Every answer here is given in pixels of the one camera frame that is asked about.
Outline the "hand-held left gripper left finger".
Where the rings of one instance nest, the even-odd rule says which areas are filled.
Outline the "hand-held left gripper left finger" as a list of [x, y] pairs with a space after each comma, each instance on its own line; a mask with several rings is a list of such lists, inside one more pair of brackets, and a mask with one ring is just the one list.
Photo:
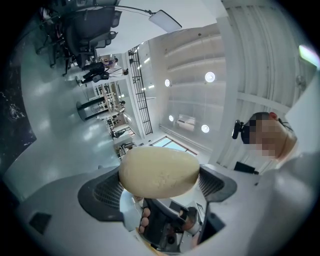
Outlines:
[[123, 222], [120, 200], [124, 187], [120, 183], [117, 167], [87, 181], [79, 189], [80, 206], [91, 217], [100, 222]]

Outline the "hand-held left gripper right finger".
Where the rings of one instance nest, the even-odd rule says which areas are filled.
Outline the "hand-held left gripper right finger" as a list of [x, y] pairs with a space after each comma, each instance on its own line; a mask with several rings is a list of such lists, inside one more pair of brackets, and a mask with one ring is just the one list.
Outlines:
[[231, 197], [237, 191], [237, 183], [208, 166], [201, 165], [198, 185], [206, 200], [205, 217], [197, 240], [200, 245], [226, 226], [210, 209], [210, 203], [221, 203]]

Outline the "person's left hand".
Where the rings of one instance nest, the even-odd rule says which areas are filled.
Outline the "person's left hand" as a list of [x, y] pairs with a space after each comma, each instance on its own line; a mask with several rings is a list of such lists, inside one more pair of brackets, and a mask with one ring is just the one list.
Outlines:
[[[144, 234], [146, 228], [150, 225], [151, 211], [148, 207], [144, 208], [142, 219], [140, 221], [138, 232]], [[196, 235], [201, 230], [201, 224], [198, 220], [198, 211], [195, 207], [189, 207], [188, 211], [180, 210], [179, 217], [184, 220], [184, 223], [178, 230], [188, 232], [192, 236]]]

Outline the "person's grey shirt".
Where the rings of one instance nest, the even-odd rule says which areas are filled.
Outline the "person's grey shirt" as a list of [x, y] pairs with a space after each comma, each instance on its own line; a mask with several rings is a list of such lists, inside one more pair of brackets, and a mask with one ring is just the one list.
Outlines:
[[302, 153], [274, 173], [274, 184], [264, 221], [273, 225], [300, 225], [320, 194], [320, 151]]

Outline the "glass window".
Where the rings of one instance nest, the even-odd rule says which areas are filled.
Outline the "glass window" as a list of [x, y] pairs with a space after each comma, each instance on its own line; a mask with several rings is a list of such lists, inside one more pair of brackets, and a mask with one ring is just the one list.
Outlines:
[[169, 138], [168, 136], [165, 136], [157, 140], [156, 142], [153, 142], [151, 146], [173, 149], [173, 150], [189, 153], [193, 156], [197, 156], [197, 153], [194, 150], [190, 150], [186, 146], [182, 145], [181, 143], [178, 143], [177, 141]]

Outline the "black pillar with round base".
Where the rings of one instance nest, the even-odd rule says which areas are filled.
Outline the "black pillar with round base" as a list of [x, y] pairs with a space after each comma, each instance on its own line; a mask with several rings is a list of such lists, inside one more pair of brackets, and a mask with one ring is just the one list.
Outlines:
[[87, 111], [87, 110], [91, 110], [92, 107], [96, 107], [98, 104], [104, 103], [104, 102], [105, 102], [105, 100], [103, 99], [103, 97], [90, 100], [84, 104], [81, 104], [79, 101], [77, 101], [76, 102], [76, 109], [79, 114], [79, 117], [85, 122], [85, 121], [88, 121], [90, 119], [97, 117], [99, 114], [105, 113], [106, 110], [100, 110], [96, 113], [93, 113], [92, 115], [88, 115], [88, 111]]

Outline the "wooden shelf rack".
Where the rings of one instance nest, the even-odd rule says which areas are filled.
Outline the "wooden shelf rack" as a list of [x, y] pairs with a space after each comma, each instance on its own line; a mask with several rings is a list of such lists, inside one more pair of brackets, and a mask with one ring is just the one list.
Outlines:
[[101, 83], [94, 87], [96, 98], [103, 100], [97, 105], [100, 110], [113, 110], [120, 103], [120, 95], [116, 82]]

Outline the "black grid railing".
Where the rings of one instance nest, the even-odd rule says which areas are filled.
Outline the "black grid railing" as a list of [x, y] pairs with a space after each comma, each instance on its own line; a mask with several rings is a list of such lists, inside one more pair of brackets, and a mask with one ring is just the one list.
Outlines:
[[147, 106], [147, 99], [141, 72], [142, 64], [139, 57], [139, 47], [135, 46], [128, 51], [130, 70], [132, 73], [132, 82], [134, 94], [137, 100], [137, 108], [141, 117], [142, 127], [145, 135], [153, 133], [152, 124]]

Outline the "rectangular ceiling light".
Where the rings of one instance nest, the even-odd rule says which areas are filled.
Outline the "rectangular ceiling light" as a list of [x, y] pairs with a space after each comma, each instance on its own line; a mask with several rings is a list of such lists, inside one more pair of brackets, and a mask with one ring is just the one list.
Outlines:
[[303, 44], [298, 47], [298, 51], [303, 60], [314, 65], [317, 70], [320, 70], [320, 57], [315, 51]]

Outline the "black office chair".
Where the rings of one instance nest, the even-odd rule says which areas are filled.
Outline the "black office chair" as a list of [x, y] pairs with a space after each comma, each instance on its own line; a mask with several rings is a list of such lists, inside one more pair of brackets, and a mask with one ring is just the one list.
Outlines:
[[79, 10], [62, 19], [66, 46], [78, 67], [83, 68], [89, 57], [96, 57], [96, 49], [105, 48], [116, 38], [113, 31], [119, 23], [122, 12], [115, 7]]
[[39, 8], [39, 28], [45, 33], [45, 39], [39, 48], [35, 50], [37, 55], [48, 51], [49, 66], [53, 69], [57, 60], [65, 57], [65, 37], [59, 13], [51, 8], [42, 6]]

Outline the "white wall air conditioner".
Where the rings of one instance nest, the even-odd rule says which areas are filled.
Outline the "white wall air conditioner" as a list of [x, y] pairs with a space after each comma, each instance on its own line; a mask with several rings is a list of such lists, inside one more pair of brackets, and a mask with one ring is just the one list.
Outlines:
[[177, 124], [181, 129], [185, 129], [190, 132], [194, 131], [195, 123], [196, 123], [195, 118], [188, 115], [179, 115], [179, 118], [177, 120]]

